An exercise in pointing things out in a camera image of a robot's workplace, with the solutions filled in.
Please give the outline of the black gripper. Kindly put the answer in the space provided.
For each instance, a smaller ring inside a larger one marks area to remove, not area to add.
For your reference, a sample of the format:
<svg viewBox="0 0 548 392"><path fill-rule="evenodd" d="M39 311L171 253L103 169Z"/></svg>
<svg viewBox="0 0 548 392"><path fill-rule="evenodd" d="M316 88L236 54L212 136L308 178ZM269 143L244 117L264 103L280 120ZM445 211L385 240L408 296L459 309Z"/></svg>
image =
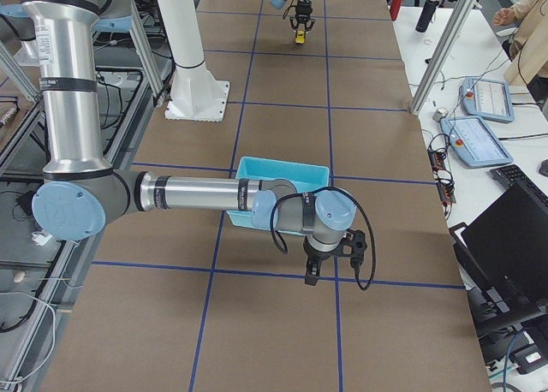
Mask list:
<svg viewBox="0 0 548 392"><path fill-rule="evenodd" d="M303 243L309 257L306 264L305 284L315 286L319 280L319 263L330 257L348 258L353 269L359 269L365 257L366 236L362 230L347 229L342 239L332 248L319 249L320 244L313 244L313 237L306 237Z"/></svg>
<svg viewBox="0 0 548 392"><path fill-rule="evenodd" d="M315 24L312 12L311 1L298 1L295 7L295 15L289 18L291 29L296 33L298 31L298 24L305 24L305 33L311 32Z"/></svg>

